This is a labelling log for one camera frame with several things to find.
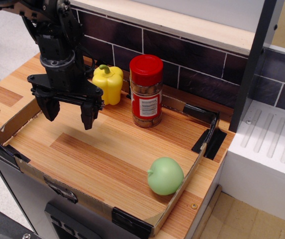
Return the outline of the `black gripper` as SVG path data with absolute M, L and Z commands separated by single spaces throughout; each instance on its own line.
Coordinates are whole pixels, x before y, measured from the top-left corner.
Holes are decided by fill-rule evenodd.
M 60 111 L 60 103 L 81 106 L 81 119 L 85 130 L 93 126 L 99 110 L 104 107 L 103 91 L 90 83 L 82 56 L 71 51 L 66 57 L 40 55 L 40 63 L 45 74 L 27 77 L 32 84 L 32 94 L 43 114 L 53 121 Z

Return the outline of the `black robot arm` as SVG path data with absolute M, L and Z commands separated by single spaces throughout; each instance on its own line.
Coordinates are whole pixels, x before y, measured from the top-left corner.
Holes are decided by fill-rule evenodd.
M 91 129 L 104 107 L 103 90 L 89 81 L 95 69 L 84 63 L 82 25 L 68 0 L 0 0 L 0 10 L 21 16 L 38 45 L 44 74 L 30 75 L 31 92 L 45 117 L 53 121 L 60 102 L 78 105 L 85 129 Z

